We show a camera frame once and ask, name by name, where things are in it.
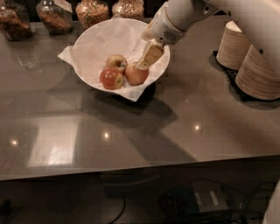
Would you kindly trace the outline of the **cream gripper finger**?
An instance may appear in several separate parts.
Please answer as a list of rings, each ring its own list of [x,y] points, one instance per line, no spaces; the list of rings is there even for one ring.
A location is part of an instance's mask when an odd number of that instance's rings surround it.
[[[146,70],[155,64],[165,53],[165,46],[157,41],[148,41],[143,49],[143,55],[136,63],[140,70]]]
[[[141,34],[141,39],[145,41],[152,41],[154,39],[150,25],[148,25],[147,28]]]

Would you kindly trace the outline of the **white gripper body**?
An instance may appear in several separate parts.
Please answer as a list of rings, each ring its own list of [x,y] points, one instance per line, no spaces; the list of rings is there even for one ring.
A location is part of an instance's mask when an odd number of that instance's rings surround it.
[[[185,35],[185,31],[176,28],[167,16],[168,3],[164,3],[150,22],[152,37],[165,45],[175,45]]]

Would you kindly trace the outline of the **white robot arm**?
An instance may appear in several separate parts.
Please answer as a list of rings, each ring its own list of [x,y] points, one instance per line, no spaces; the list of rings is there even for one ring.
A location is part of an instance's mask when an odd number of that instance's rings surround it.
[[[151,67],[165,46],[178,43],[193,25],[216,11],[226,12],[280,75],[280,0],[168,0],[142,33],[147,44],[136,66]]]

